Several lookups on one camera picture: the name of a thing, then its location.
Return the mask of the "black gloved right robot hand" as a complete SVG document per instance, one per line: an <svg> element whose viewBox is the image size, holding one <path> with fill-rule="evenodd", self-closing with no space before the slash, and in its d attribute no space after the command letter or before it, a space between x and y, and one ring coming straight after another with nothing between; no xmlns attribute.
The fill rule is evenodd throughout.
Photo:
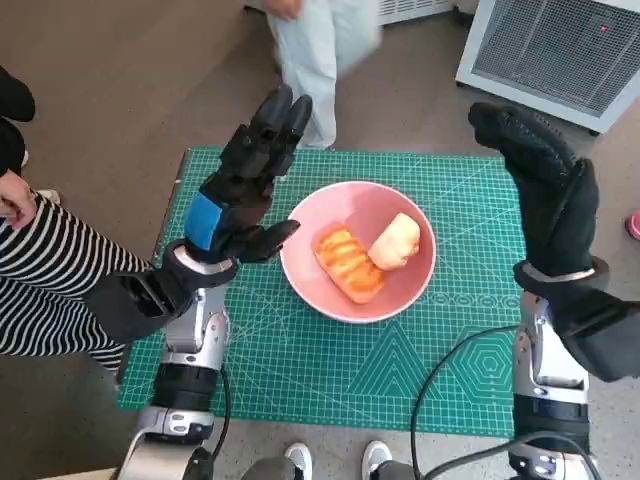
<svg viewBox="0 0 640 480"><path fill-rule="evenodd" d="M535 113L477 102L468 121L476 142L500 152L514 180L526 262L551 278L591 270L599 205L591 160Z"/></svg>

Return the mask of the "bare left hand blue tape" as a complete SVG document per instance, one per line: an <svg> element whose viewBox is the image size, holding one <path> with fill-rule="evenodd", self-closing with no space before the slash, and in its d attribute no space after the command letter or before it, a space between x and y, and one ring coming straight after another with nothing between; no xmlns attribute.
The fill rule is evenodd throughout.
<svg viewBox="0 0 640 480"><path fill-rule="evenodd" d="M310 96L293 98L282 84L238 126L220 154L220 165L200 186L186 215L185 247L203 263L237 259L258 263L275 255L300 227L283 220L260 225L271 208L275 179L287 174L310 120Z"/></svg>

